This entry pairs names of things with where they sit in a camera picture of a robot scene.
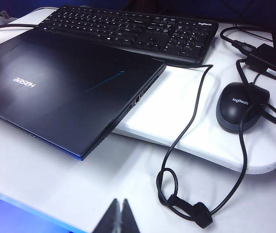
laptop logo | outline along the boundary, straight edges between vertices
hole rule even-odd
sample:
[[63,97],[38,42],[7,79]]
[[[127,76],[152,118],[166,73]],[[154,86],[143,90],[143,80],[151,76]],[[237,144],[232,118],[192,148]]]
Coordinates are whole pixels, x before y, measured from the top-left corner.
[[16,83],[20,83],[22,85],[25,85],[27,87],[34,87],[36,85],[36,84],[34,84],[30,81],[27,81],[27,80],[24,80],[24,79],[21,79],[21,78],[14,78],[13,81],[16,82]]
[[98,87],[98,86],[100,86],[100,85],[102,85],[102,84],[104,84],[104,83],[106,83],[106,82],[108,82],[108,81],[110,81],[110,80],[112,80],[112,79],[114,79],[114,78],[116,78],[116,77],[122,75],[123,73],[125,73],[125,71],[120,71],[120,72],[118,72],[118,73],[115,74],[114,76],[112,76],[112,77],[110,77],[110,78],[104,80],[103,82],[100,82],[99,84],[97,84],[97,85],[95,85],[95,86],[89,88],[88,90],[84,91],[84,93],[86,93],[86,92],[88,92],[88,91],[90,91],[90,90],[92,90],[92,89],[95,89],[96,87]]

laptop port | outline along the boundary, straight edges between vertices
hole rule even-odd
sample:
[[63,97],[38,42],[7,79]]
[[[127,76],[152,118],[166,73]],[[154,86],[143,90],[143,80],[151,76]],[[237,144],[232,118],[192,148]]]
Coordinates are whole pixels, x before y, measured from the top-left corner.
[[141,99],[141,96],[140,95],[138,95],[138,97],[134,100],[134,105],[136,105],[137,104],[137,102],[139,102],[139,100]]

logitech keyboard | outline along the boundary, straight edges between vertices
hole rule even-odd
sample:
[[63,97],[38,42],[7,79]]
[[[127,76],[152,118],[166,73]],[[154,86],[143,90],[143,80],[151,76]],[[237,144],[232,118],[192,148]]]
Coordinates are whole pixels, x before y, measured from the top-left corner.
[[164,61],[198,65],[203,62],[218,23],[65,5],[44,19],[39,29]]

black mouse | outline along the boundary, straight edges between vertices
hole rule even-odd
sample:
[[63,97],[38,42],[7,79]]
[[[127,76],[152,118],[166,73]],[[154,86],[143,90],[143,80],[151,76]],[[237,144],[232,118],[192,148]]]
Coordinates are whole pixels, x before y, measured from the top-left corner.
[[[255,104],[268,103],[270,97],[268,90],[253,83],[248,84],[249,90],[250,92],[247,92],[243,83],[230,83],[223,89],[216,105],[216,119],[224,130],[237,133],[241,119],[247,109],[254,104],[253,101]],[[243,130],[251,128],[259,117],[257,111],[250,110],[244,119]]]

black laptop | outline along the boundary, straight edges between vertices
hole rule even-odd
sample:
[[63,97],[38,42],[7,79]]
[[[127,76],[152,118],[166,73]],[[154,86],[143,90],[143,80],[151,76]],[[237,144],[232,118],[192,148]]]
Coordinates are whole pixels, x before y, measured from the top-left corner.
[[82,160],[164,69],[145,55],[30,30],[0,44],[0,118]]

